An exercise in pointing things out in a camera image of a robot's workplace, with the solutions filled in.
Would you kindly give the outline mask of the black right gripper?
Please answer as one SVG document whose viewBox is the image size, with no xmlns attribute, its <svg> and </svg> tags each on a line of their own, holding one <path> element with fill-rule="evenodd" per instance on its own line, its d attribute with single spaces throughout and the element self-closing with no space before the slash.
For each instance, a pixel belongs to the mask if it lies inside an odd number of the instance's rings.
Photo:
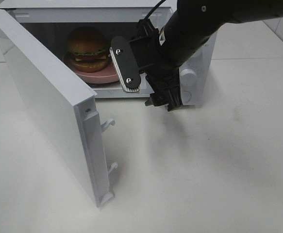
<svg viewBox="0 0 283 233">
<path fill-rule="evenodd" d="M 163 56 L 159 30 L 149 18 L 139 20 L 136 35 L 129 43 L 139 71 L 146 73 L 153 90 L 145 106 L 166 105 L 168 112 L 183 106 L 179 69 Z"/>
</svg>

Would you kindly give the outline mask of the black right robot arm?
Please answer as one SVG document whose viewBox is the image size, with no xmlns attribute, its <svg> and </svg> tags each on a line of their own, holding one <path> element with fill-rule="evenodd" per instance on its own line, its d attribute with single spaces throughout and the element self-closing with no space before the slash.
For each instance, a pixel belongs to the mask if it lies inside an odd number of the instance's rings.
<svg viewBox="0 0 283 233">
<path fill-rule="evenodd" d="M 137 25 L 129 42 L 134 66 L 123 76 L 123 88 L 136 92 L 140 74 L 153 93 L 146 105 L 167 105 L 168 110 L 199 103 L 205 84 L 190 58 L 226 23 L 240 24 L 283 17 L 283 0 L 180 0 L 162 29 L 149 17 Z"/>
</svg>

